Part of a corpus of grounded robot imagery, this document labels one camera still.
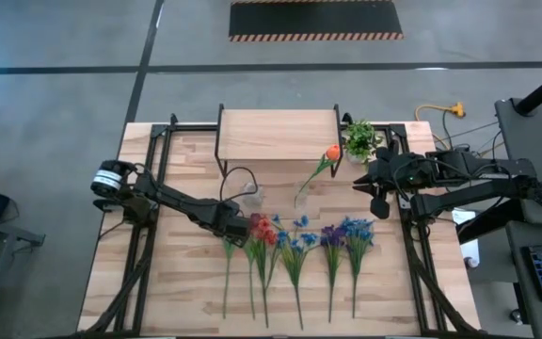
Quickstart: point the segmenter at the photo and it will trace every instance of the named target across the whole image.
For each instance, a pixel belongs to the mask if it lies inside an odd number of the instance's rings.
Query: wooden shelf
[[[220,160],[319,160],[340,143],[333,109],[224,109]]]

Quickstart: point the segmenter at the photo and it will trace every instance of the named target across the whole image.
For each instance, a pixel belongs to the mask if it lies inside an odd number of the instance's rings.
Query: orange tulip
[[[326,151],[326,157],[328,160],[338,161],[340,158],[340,146],[331,145]]]

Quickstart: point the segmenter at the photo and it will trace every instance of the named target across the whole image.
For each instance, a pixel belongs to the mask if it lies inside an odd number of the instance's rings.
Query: yellow and black warning stripe
[[[316,34],[245,34],[230,37],[231,42],[281,42],[281,41],[361,41],[402,40],[403,33],[316,33]]]
[[[391,0],[235,0],[230,41],[401,40]]]

